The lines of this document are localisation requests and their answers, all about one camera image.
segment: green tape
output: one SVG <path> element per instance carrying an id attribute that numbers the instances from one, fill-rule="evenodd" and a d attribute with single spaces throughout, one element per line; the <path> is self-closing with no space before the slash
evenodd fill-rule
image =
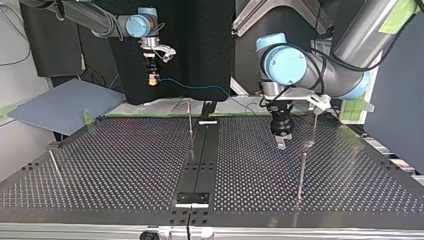
<path id="1" fill-rule="evenodd" d="M 420 11 L 414 0 L 399 0 L 381 26 L 379 32 L 396 34 L 405 25 L 412 14 Z"/>
<path id="2" fill-rule="evenodd" d="M 91 117 L 90 112 L 88 111 L 88 109 L 85 109 L 84 112 L 84 119 L 85 119 L 85 124 L 86 125 L 91 125 L 95 122 L 95 120 Z"/>
<path id="3" fill-rule="evenodd" d="M 9 113 L 15 110 L 17 107 L 18 105 L 9 105 L 9 106 L 0 108 L 0 120 L 8 118 Z"/>
<path id="4" fill-rule="evenodd" d="M 359 121 L 361 119 L 361 113 L 365 110 L 366 102 L 365 102 L 365 94 L 354 101 L 346 101 L 343 113 L 341 114 L 341 120 L 347 121 Z"/>

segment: perforated metal table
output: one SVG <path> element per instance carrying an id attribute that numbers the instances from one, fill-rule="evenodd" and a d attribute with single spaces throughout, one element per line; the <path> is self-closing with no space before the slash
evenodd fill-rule
<path id="1" fill-rule="evenodd" d="M 312 116 L 294 120 L 283 151 L 269 117 L 219 118 L 193 141 L 185 118 L 103 119 L 52 152 L 60 171 L 46 153 L 2 182 L 0 222 L 424 229 L 419 183 L 334 118 L 314 139 Z M 208 193 L 209 208 L 176 208 L 179 193 Z"/>

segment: end effector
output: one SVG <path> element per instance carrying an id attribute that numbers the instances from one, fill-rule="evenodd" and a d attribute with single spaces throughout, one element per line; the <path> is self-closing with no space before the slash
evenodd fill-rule
<path id="1" fill-rule="evenodd" d="M 141 38 L 140 47 L 146 59 L 146 74 L 149 85 L 156 86 L 160 79 L 159 60 L 168 63 L 177 54 L 175 49 L 160 43 L 159 31 L 165 26 L 158 23 L 155 8 L 139 8 L 138 14 L 128 18 L 126 30 L 134 38 Z"/>
<path id="2" fill-rule="evenodd" d="M 287 44 L 283 33 L 258 39 L 257 54 L 267 102 L 264 106 L 272 114 L 271 132 L 276 136 L 281 149 L 285 148 L 284 140 L 292 137 L 294 122 L 290 112 L 294 100 L 308 101 L 314 105 L 315 114 L 321 114 L 331 108 L 330 96 L 356 99 L 365 92 L 370 80 L 369 73 L 334 70 L 334 66 L 323 62 L 322 58 L 317 59 L 317 56 Z M 344 78 L 349 77 L 354 84 L 349 86 L 338 81 L 343 79 L 342 75 Z"/>

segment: black backdrop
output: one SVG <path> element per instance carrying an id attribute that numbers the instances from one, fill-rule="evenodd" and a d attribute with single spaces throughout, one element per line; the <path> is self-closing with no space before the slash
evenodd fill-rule
<path id="1" fill-rule="evenodd" d="M 317 35 L 313 27 L 298 13 L 293 9 L 282 7 L 266 14 L 242 38 L 234 39 L 230 35 L 231 23 L 235 18 L 236 10 L 240 12 L 247 1 L 97 0 L 95 3 L 114 14 L 134 14 L 138 7 L 143 6 L 154 6 L 158 9 L 159 20 L 166 23 L 165 28 L 161 31 L 161 40 L 177 50 L 175 59 L 162 65 L 163 77 L 171 77 L 191 86 L 218 85 L 229 91 L 229 79 L 230 76 L 233 76 L 250 94 L 254 94 L 258 90 L 260 82 L 255 53 L 257 38 L 284 32 L 289 42 L 307 48 L 310 40 Z M 352 6 L 353 3 L 363 1 L 341 1 L 339 3 L 338 0 L 325 0 L 320 2 L 327 15 L 333 22 L 336 22 L 334 38 L 337 41 L 360 7 L 359 4 L 356 4 L 359 5 L 358 7 Z M 41 12 L 37 9 L 23 11 L 24 19 L 26 20 L 28 17 L 26 15 L 37 15 Z M 180 96 L 193 97 L 198 100 L 222 101 L 226 99 L 225 94 L 219 89 L 186 90 L 169 82 L 161 83 L 157 87 L 148 86 L 144 72 L 144 59 L 136 39 L 127 38 L 121 43 L 117 39 L 96 38 L 90 30 L 84 27 L 79 27 L 78 31 L 69 31 L 69 28 L 72 27 L 69 25 L 73 24 L 69 21 L 59 23 L 67 25 L 59 28 L 54 14 L 48 11 L 44 11 L 42 17 L 31 16 L 30 20 L 32 29 L 37 29 L 37 25 L 39 25 L 38 29 L 43 28 L 42 39 L 37 41 L 37 44 L 32 44 L 33 49 L 37 48 L 37 51 L 33 51 L 34 55 L 48 53 L 49 58 L 38 58 L 42 59 L 42 62 L 38 62 L 37 59 L 37 70 L 39 70 L 39 66 L 44 65 L 43 76 L 49 76 L 45 69 L 54 69 L 50 77 L 58 76 L 60 72 L 63 72 L 65 76 L 81 74 L 80 70 L 75 70 L 75 64 L 67 62 L 73 59 L 76 64 L 79 64 L 78 55 L 82 51 L 85 62 L 104 76 L 105 86 L 109 86 L 119 72 L 120 79 L 115 82 L 113 89 L 125 92 L 128 102 L 131 104 Z M 36 30 L 33 30 L 33 33 L 31 30 L 26 30 L 30 41 L 37 37 L 37 34 L 34 34 Z M 81 46 L 69 47 L 70 44 L 66 44 L 66 48 L 61 47 L 63 41 L 76 41 L 78 37 Z M 81 77 L 83 80 L 90 81 L 91 74 L 90 71 L 86 71 Z M 58 85 L 72 77 L 64 79 L 54 77 L 52 78 L 53 84 Z"/>

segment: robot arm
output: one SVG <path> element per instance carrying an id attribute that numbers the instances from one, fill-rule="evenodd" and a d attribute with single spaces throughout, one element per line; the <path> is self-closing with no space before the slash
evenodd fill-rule
<path id="1" fill-rule="evenodd" d="M 164 24 L 158 23 L 155 8 L 139 8 L 134 15 L 114 16 L 97 5 L 87 1 L 40 1 L 19 0 L 30 7 L 47 9 L 56 14 L 58 20 L 65 18 L 91 29 L 97 37 L 140 38 L 143 55 L 146 58 L 146 73 L 149 84 L 154 86 L 160 78 L 159 60 L 169 62 L 176 51 L 161 45 L 159 31 Z"/>
<path id="2" fill-rule="evenodd" d="M 353 100 L 364 94 L 370 82 L 369 72 L 364 69 L 369 69 L 395 38 L 379 30 L 398 1 L 366 1 L 333 48 L 331 58 L 288 44 L 282 33 L 258 39 L 262 86 L 268 102 L 266 107 L 273 116 L 271 131 L 277 142 L 291 138 L 292 100 L 308 100 L 320 113 L 331 107 L 331 97 Z"/>

